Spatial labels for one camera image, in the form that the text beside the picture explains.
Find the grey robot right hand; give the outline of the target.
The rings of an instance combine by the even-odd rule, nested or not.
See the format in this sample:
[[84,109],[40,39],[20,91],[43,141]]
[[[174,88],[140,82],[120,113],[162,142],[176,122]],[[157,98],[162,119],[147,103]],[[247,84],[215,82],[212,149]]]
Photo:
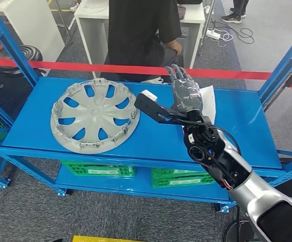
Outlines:
[[203,101],[198,83],[184,68],[176,64],[165,66],[171,81],[174,103],[171,108],[182,114],[197,110],[202,112]]

